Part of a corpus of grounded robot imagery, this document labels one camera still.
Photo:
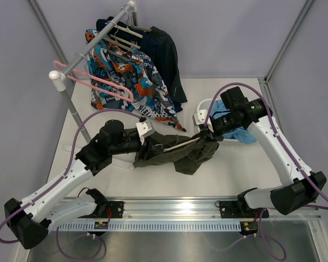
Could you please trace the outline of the olive green shorts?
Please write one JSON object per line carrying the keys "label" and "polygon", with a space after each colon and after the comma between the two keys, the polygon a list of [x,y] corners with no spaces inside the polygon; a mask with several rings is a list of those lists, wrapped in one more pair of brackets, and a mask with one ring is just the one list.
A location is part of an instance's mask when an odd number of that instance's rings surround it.
{"label": "olive green shorts", "polygon": [[219,148],[218,142],[199,144],[198,141],[195,141],[166,153],[163,153],[163,149],[198,137],[199,134],[190,138],[182,135],[162,135],[155,132],[146,138],[151,142],[149,158],[147,160],[139,160],[136,154],[133,166],[135,168],[144,168],[172,163],[176,172],[184,175],[193,175],[203,163],[213,158]]}

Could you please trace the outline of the light blue shorts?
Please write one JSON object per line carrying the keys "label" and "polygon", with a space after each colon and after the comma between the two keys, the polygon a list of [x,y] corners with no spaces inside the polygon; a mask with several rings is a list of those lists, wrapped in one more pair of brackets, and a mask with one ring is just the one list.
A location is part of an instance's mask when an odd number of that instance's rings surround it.
{"label": "light blue shorts", "polygon": [[[232,120],[234,121],[235,123],[235,129],[237,129],[238,127],[243,127],[242,125],[242,119],[240,117],[240,115],[238,115],[237,113],[234,113],[234,112],[229,112],[228,114],[230,114]],[[241,143],[233,143],[233,142],[227,142],[228,144],[241,144]]]}

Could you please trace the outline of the patterned colourful shorts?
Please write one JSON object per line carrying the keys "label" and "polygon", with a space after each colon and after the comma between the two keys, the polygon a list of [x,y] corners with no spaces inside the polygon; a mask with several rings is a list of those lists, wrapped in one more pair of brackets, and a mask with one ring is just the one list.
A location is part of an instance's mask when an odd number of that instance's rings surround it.
{"label": "patterned colourful shorts", "polygon": [[128,88],[134,97],[132,102],[122,100],[118,96],[125,95],[125,91],[91,79],[91,84],[98,88],[91,91],[93,108],[137,110],[144,116],[185,130],[167,87],[148,55],[137,49],[125,51],[102,39],[88,54],[87,64],[91,75]]}

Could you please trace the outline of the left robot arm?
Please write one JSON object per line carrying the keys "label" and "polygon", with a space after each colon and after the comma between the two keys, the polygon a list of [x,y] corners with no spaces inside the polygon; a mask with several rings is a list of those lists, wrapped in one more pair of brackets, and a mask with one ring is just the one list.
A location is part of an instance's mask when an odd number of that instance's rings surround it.
{"label": "left robot arm", "polygon": [[72,155],[60,175],[20,201],[8,200],[4,205],[7,226],[23,248],[37,246],[51,231],[79,217],[102,217],[108,200],[98,189],[89,189],[65,204],[60,201],[111,165],[114,155],[144,149],[146,137],[153,132],[151,123],[144,118],[130,131],[121,121],[107,121],[87,145]]}

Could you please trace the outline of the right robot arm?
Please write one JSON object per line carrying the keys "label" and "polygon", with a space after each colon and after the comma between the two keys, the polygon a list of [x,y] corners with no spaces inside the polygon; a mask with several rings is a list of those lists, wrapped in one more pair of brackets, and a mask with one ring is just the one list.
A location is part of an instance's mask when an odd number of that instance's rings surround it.
{"label": "right robot arm", "polygon": [[239,127],[252,134],[267,154],[278,174],[279,187],[252,188],[238,195],[237,212],[244,217],[256,209],[275,209],[288,215],[316,201],[327,182],[323,172],[314,172],[300,156],[276,124],[270,107],[263,96],[257,92],[257,99],[249,101],[241,87],[254,91],[243,83],[230,83],[215,94],[220,97],[227,114],[214,118],[210,110],[199,110],[193,115],[193,122],[200,134],[219,140],[223,134]]}

